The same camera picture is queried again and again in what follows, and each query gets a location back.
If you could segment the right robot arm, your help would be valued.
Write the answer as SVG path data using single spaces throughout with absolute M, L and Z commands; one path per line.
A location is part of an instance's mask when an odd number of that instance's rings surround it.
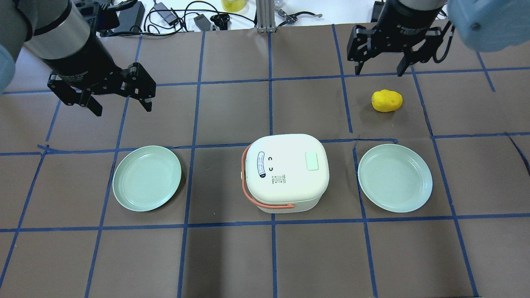
M 455 30 L 466 47 L 496 52 L 529 40 L 528 0 L 387 0 L 371 29 L 352 28 L 347 59 L 359 75 L 381 53 L 403 53 L 396 68 L 402 76 L 417 62 L 440 63 L 437 51 Z

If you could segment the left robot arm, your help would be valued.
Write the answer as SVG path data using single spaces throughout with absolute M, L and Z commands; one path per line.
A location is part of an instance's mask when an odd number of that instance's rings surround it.
M 11 83 L 15 64 L 27 47 L 50 69 L 47 86 L 67 106 L 78 105 L 96 116 L 95 96 L 117 94 L 140 102 L 150 112 L 157 84 L 142 64 L 120 68 L 96 35 L 119 25 L 118 11 L 136 4 L 97 1 L 2 0 L 1 91 Z

